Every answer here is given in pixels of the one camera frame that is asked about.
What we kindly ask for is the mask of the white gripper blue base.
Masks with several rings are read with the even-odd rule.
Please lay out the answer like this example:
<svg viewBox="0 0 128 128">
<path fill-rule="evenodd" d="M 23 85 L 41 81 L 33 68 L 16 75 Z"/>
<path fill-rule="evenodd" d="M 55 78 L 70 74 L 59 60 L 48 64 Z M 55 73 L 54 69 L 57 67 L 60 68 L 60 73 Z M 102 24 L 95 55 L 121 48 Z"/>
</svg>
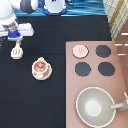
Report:
<svg viewBox="0 0 128 128">
<path fill-rule="evenodd" d="M 7 37 L 11 41 L 22 40 L 24 36 L 32 36 L 34 29 L 30 23 L 12 23 L 3 25 L 0 23 L 0 37 Z"/>
</svg>

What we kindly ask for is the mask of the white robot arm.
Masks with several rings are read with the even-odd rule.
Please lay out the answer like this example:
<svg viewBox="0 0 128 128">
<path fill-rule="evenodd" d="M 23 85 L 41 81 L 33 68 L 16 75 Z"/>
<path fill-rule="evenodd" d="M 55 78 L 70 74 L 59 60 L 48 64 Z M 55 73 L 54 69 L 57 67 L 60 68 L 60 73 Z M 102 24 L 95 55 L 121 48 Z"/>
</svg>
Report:
<svg viewBox="0 0 128 128">
<path fill-rule="evenodd" d="M 14 10 L 27 14 L 38 8 L 38 0 L 0 0 L 0 37 L 7 36 L 9 40 L 22 39 L 34 34 L 30 23 L 19 23 Z"/>
</svg>

